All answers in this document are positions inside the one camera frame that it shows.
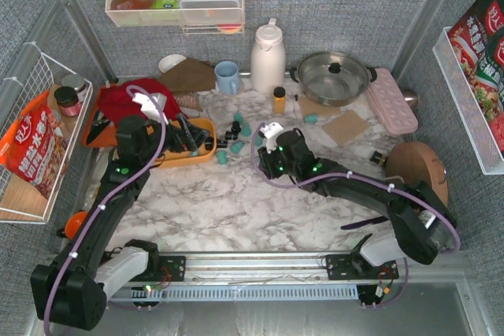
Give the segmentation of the orange plastic storage basket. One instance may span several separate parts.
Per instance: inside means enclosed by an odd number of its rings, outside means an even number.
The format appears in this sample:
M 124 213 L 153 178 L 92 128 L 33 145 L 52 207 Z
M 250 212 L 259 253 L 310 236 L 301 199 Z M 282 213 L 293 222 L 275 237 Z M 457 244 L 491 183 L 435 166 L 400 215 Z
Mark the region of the orange plastic storage basket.
M 213 121 L 208 118 L 190 118 L 189 121 L 196 127 L 200 127 L 209 132 L 213 138 L 212 146 L 208 150 L 205 144 L 202 144 L 197 153 L 184 151 L 182 153 L 172 153 L 165 151 L 154 163 L 158 168 L 176 168 L 194 164 L 203 164 L 213 159 L 217 149 L 216 130 Z

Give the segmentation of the black coffee capsule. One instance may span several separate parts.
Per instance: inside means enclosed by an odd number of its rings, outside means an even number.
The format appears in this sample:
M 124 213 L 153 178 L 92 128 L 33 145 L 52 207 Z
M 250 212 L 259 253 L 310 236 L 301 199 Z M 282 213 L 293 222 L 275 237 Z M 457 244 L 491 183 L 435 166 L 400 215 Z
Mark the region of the black coffee capsule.
M 241 132 L 241 126 L 240 126 L 240 122 L 239 122 L 239 121 L 234 121 L 234 122 L 232 123 L 231 132 L 232 132 L 232 134 L 234 134 L 234 135 L 237 135 L 238 133 L 240 133 L 240 132 Z
M 214 138 L 212 136 L 209 136 L 205 140 L 205 148 L 207 151 L 211 151 L 213 149 L 213 144 L 214 144 Z

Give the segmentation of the teal coffee capsule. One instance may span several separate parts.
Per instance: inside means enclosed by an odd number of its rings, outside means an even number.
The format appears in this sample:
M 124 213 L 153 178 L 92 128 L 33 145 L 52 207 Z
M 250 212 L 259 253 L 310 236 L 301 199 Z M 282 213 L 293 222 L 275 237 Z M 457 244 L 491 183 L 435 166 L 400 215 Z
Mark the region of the teal coffee capsule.
M 228 163 L 228 155 L 224 150 L 219 150 L 216 152 L 217 161 L 220 165 L 226 165 Z
M 235 113 L 233 119 L 239 123 L 243 122 L 243 116 L 240 113 Z
M 307 124 L 315 124 L 318 121 L 318 115 L 317 114 L 309 114 L 304 116 L 304 121 Z
M 251 136 L 252 132 L 251 132 L 251 128 L 250 128 L 250 125 L 248 123 L 243 123 L 242 126 L 241 126 L 241 133 L 244 137 L 249 137 Z
M 242 141 L 237 141 L 237 142 L 234 142 L 231 146 L 230 146 L 230 151 L 233 153 L 233 154 L 239 154 L 239 152 L 241 151 L 241 149 L 244 147 L 244 142 Z

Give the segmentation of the red cloth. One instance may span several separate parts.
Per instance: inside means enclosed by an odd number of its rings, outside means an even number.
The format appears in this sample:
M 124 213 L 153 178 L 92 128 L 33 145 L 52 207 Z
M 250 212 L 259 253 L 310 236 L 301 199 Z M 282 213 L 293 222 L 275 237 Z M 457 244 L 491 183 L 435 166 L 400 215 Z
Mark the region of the red cloth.
M 176 115 L 181 113 L 180 107 L 168 88 L 157 79 L 141 78 L 102 90 L 98 99 L 98 108 L 108 120 L 118 123 L 124 117 L 131 115 L 147 119 L 141 112 L 141 105 L 134 103 L 132 97 L 127 93 L 126 88 L 130 85 L 141 87 L 150 94 L 160 93 L 166 96 L 164 114 L 170 120 L 176 120 Z

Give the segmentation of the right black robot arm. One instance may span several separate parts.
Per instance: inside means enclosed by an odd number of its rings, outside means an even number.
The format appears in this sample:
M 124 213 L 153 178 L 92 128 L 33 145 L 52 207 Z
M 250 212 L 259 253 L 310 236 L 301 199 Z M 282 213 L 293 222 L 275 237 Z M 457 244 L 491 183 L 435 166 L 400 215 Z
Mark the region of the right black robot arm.
M 251 161 L 269 185 L 279 187 L 277 179 L 286 175 L 291 180 L 288 189 L 342 198 L 390 221 L 391 231 L 360 241 L 358 261 L 378 267 L 410 258 L 430 265 L 439 254 L 460 249 L 456 220 L 427 183 L 387 183 L 353 172 L 336 161 L 315 157 L 299 129 L 286 131 L 276 122 L 261 124 L 255 135 L 261 136 L 265 145 L 251 151 Z

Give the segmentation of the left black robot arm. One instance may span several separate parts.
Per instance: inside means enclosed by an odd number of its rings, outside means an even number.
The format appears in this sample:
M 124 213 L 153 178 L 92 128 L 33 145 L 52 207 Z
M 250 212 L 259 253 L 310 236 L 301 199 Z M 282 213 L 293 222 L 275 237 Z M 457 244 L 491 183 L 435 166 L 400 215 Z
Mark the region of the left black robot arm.
M 138 199 L 154 162 L 170 153 L 192 153 L 204 145 L 209 130 L 182 113 L 176 123 L 126 116 L 117 124 L 117 159 L 108 163 L 91 210 L 75 236 L 49 265 L 37 265 L 31 290 L 45 333 L 57 323 L 92 330 L 108 300 L 128 281 L 159 265 L 155 244 L 133 241 L 102 263 L 109 240 L 124 214 Z

